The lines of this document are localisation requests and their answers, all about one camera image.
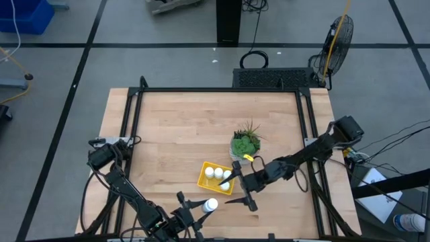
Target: white bottle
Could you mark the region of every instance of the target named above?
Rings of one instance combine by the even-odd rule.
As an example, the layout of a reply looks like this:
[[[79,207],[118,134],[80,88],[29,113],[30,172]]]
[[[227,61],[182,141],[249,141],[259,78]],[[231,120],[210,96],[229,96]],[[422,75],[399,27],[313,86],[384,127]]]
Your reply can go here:
[[[218,207],[218,201],[215,198],[208,199],[202,206],[203,212],[212,212]]]
[[[216,168],[215,169],[215,173],[214,173],[214,175],[215,175],[215,178],[216,179],[222,179],[222,174],[223,174],[224,172],[223,172],[223,170],[221,169],[221,168]]]
[[[220,187],[221,187],[221,190],[228,191],[228,189],[230,189],[230,182],[226,182],[226,183],[220,185]]]
[[[206,177],[207,177],[208,179],[210,179],[210,178],[214,177],[214,168],[212,168],[212,167],[207,167],[207,168],[204,170],[204,174],[206,175]]]
[[[226,170],[224,171],[224,175],[222,176],[222,178],[227,179],[230,175],[231,175],[231,171]]]

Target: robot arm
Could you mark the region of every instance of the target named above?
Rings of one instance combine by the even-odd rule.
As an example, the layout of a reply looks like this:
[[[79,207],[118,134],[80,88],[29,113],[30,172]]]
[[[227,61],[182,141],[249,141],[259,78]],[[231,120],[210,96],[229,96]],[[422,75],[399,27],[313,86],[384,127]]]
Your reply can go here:
[[[235,177],[239,177],[241,187],[245,193],[244,198],[228,201],[227,203],[243,203],[249,210],[258,209],[252,199],[251,192],[260,192],[266,185],[276,182],[279,178],[289,180],[299,166],[307,161],[325,161],[332,155],[335,147],[350,147],[359,142],[362,138],[363,130],[351,116],[331,122],[327,131],[320,135],[312,144],[304,147],[294,155],[278,157],[268,164],[263,164],[264,168],[254,173],[243,175],[241,165],[234,161],[233,171],[230,177],[220,184],[223,184]]]
[[[99,169],[107,165],[112,159],[118,162],[119,157],[129,155],[128,145],[120,139],[114,144],[106,144],[88,155],[88,165],[93,172],[99,174]],[[148,237],[153,237],[158,241],[177,241],[178,234],[191,227],[197,241],[204,241],[200,232],[203,222],[211,215],[208,212],[197,221],[194,220],[191,209],[203,205],[206,200],[192,202],[185,200],[182,192],[177,193],[180,207],[171,212],[172,217],[153,202],[146,200],[142,194],[126,178],[119,165],[113,166],[113,169],[103,175],[105,181],[111,186],[111,190],[123,197],[131,207],[137,212],[137,218],[143,231]]]

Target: wooden tabletop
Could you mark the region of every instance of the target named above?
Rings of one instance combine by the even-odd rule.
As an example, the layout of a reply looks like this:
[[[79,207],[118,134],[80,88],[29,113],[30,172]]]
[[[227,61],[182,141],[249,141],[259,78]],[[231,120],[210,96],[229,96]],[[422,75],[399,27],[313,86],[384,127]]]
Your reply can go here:
[[[100,136],[118,136],[124,113],[127,89],[111,89],[101,125]],[[312,104],[322,134],[333,119],[326,89],[311,89]],[[302,99],[307,131],[306,102]],[[179,207],[176,193],[182,191],[186,199],[216,198],[219,206],[204,223],[203,236],[228,238],[318,238],[312,195],[300,191],[294,179],[279,181],[262,192],[253,193],[258,211],[251,212],[242,204],[224,204],[243,197],[236,179],[233,194],[226,196],[197,186],[204,161],[231,166],[228,154],[232,134],[240,125],[253,119],[260,124],[261,155],[265,162],[293,154],[303,149],[296,99],[293,93],[144,93],[137,135],[142,142],[135,146],[130,181],[142,195],[162,206],[167,212]],[[333,158],[342,161],[335,151]],[[333,205],[349,226],[361,233],[345,168],[327,161],[325,165]],[[243,173],[251,172],[243,166]],[[298,173],[304,186],[304,178]],[[89,226],[106,202],[108,191],[96,179],[88,187],[84,221]],[[321,203],[325,233],[330,234],[326,210]],[[110,231],[113,231],[116,207],[112,211]],[[122,230],[132,227],[135,211],[127,204]],[[194,218],[203,215],[193,210]],[[140,231],[136,235],[144,236]]]

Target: concrete floor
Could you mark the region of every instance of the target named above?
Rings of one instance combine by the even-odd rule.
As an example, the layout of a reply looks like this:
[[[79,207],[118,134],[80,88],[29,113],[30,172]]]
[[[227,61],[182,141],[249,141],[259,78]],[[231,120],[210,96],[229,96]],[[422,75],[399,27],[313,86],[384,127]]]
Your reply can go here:
[[[81,43],[84,46],[101,0],[66,1],[41,36],[22,35],[24,43]],[[430,43],[430,2],[395,1],[415,43]],[[271,0],[261,14],[257,42],[322,43],[346,1]],[[353,0],[356,44],[408,44],[388,0]],[[241,42],[252,42],[256,13],[243,13]],[[215,0],[152,16],[141,0],[108,0],[94,43],[215,43]],[[0,33],[0,46],[16,42]],[[337,118],[352,115],[365,130],[358,148],[415,122],[430,119],[430,91],[410,48],[352,48],[330,92]],[[317,48],[259,48],[269,67],[303,67]],[[99,133],[108,91],[129,87],[144,75],[151,87],[230,87],[232,69],[248,48],[92,48],[62,131],[54,161],[27,239],[73,236],[83,186],[87,141]],[[21,48],[15,57],[35,79],[25,97],[9,103],[14,119],[0,135],[0,241],[14,241],[44,164],[63,110],[82,48]],[[419,49],[430,65],[430,50]],[[249,57],[247,67],[260,67]],[[22,78],[12,63],[0,64],[0,76]],[[0,89],[0,99],[18,91]],[[416,130],[425,124],[414,127]],[[373,160],[404,173],[429,167],[430,135],[422,132]],[[365,152],[382,148],[374,145]],[[394,176],[386,170],[381,172]]]

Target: black floor line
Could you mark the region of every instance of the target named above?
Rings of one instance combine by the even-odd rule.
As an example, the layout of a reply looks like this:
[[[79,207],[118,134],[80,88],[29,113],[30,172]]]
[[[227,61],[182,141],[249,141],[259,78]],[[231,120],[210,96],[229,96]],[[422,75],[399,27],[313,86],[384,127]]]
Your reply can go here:
[[[388,2],[391,5],[391,8],[396,16],[396,19],[398,21],[398,24],[400,25],[400,28],[403,31],[404,37],[406,38],[406,40],[408,41],[408,44],[410,44],[411,46],[411,50],[412,50],[412,54],[414,55],[414,58],[418,64],[418,68],[421,71],[421,74],[424,77],[424,80],[428,86],[428,88],[430,89],[430,74],[429,74],[429,70],[427,69],[424,61],[423,61],[423,57],[421,56],[421,54],[418,51],[417,45],[415,44],[414,40],[412,39],[411,33],[409,32],[402,14],[400,13],[400,10],[398,10],[397,4],[394,0],[388,0]],[[422,48],[424,46],[428,46],[428,44],[420,44],[419,46],[422,46]]]
[[[252,43],[223,44],[223,43],[93,43],[91,48],[250,48]],[[16,43],[0,44],[4,48],[16,47]],[[411,44],[351,44],[352,49],[403,49]],[[430,48],[430,44],[416,44],[417,48]],[[21,48],[85,48],[85,43],[23,43]],[[318,43],[255,43],[255,48],[322,48]]]
[[[85,63],[87,62],[88,54],[91,49],[91,43],[94,41],[95,33],[97,31],[97,28],[99,27],[100,19],[101,19],[101,16],[103,15],[103,11],[106,6],[106,1],[107,0],[101,1],[99,10],[97,11],[97,15],[95,16],[93,27],[91,29],[87,43],[85,45],[85,49],[83,51],[81,61],[78,64],[75,77],[73,78],[73,82],[71,83],[69,94],[67,95],[66,102],[64,103],[64,108],[62,109],[62,112],[61,112],[60,120],[58,121],[57,127],[55,129],[54,137],[52,138],[51,144],[49,146],[48,153],[45,158],[45,162],[42,166],[42,170],[40,172],[38,181],[36,183],[36,187],[34,188],[32,197],[30,199],[30,203],[28,204],[26,214],[22,221],[21,227],[19,228],[16,241],[26,240],[28,231],[30,229],[30,225],[34,217],[34,213],[36,212],[40,197],[43,192],[44,185],[46,183],[46,179],[48,178],[49,170],[54,160],[58,143],[60,142],[61,134],[65,128],[67,116],[69,115],[73,98],[75,97],[76,90],[79,86],[79,81],[81,80],[83,69],[85,68]]]

